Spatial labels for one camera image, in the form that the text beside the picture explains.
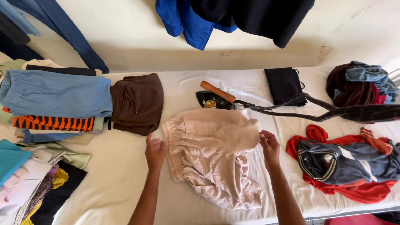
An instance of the wall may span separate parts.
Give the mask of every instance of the wall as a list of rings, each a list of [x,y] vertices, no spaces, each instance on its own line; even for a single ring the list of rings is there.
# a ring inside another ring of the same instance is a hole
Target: wall
[[[182,35],[167,34],[155,0],[57,2],[111,72],[299,67],[351,60],[382,65],[387,71],[400,67],[398,0],[316,0],[285,49],[240,30],[214,30],[204,51],[186,44]],[[32,49],[63,66],[85,66],[67,42],[27,18],[42,33],[31,36]]]

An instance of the white bed sheet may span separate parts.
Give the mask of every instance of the white bed sheet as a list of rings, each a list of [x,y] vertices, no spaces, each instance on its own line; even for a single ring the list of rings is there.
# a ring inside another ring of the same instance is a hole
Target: white bed sheet
[[[332,102],[325,86],[326,79],[333,67],[297,68],[299,78],[305,84],[304,92],[326,102]],[[104,74],[112,82],[124,76],[139,76],[149,73]],[[203,90],[200,82],[206,80],[214,86],[232,93],[238,99],[260,106],[272,106],[272,97],[268,88],[264,70],[227,70],[227,71],[178,71],[158,72],[164,87],[164,110],[161,121],[167,121],[176,114],[200,108],[195,92]],[[302,171],[296,160],[285,152],[287,141],[294,135],[305,136],[306,126],[310,123],[324,128],[330,139],[349,134],[358,134],[360,127],[371,129],[376,137],[390,137],[400,141],[400,122],[362,125],[342,118],[333,118],[322,123],[292,117],[273,117],[248,109],[250,117],[260,122],[260,129],[276,134],[281,144],[280,162],[289,186],[296,198],[304,217],[321,217],[339,213],[377,210],[400,206],[400,184],[392,187],[389,196],[377,204],[362,204],[352,201],[342,194],[326,195],[302,179]],[[325,109],[308,103],[304,107],[285,106],[274,112],[302,113],[321,115]],[[3,138],[16,141],[14,128],[1,125]],[[161,126],[154,132],[155,138],[163,138]],[[65,144],[76,152],[91,153],[86,178],[67,200],[55,219],[56,225],[71,224],[127,224],[136,203],[139,200],[147,175],[147,163],[144,156],[145,137],[140,135],[107,130],[96,135],[88,146]],[[187,183],[172,180],[167,161],[161,172],[156,210],[156,225],[178,224],[270,224],[277,222],[274,197],[270,178],[264,167],[262,149],[257,146],[249,154],[249,176],[264,189],[263,207],[252,210],[228,210],[211,204],[199,195]]]

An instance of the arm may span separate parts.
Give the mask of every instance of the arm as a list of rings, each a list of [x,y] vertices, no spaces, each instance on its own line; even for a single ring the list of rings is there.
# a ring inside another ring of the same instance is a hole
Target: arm
[[[136,209],[128,225],[152,225],[156,215],[158,180],[162,164],[164,163],[165,143],[160,139],[151,140],[152,133],[147,137],[145,152],[149,172],[146,183],[139,198]]]
[[[306,222],[290,191],[288,182],[279,164],[279,143],[274,134],[261,131],[260,144],[264,148],[264,163],[274,192],[276,211],[280,225],[305,225]]]

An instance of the orange wooden handle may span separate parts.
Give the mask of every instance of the orange wooden handle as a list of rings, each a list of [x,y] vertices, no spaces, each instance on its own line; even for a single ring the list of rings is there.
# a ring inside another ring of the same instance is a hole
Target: orange wooden handle
[[[212,86],[210,83],[208,83],[207,81],[202,81],[200,86],[206,90],[212,91],[213,93],[221,96],[222,98],[224,98],[225,100],[227,100],[230,103],[233,103],[236,100],[236,97],[224,92],[223,90],[220,90],[214,86]]]

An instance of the hand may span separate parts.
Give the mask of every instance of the hand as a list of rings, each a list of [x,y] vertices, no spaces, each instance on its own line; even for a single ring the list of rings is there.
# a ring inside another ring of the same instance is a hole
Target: hand
[[[146,155],[149,173],[160,173],[162,164],[164,163],[166,145],[165,142],[160,139],[151,140],[152,135],[153,133],[150,133],[147,136],[147,148],[144,154]]]
[[[267,170],[279,166],[279,142],[275,135],[268,131],[260,132],[260,144],[264,148],[264,163]]]

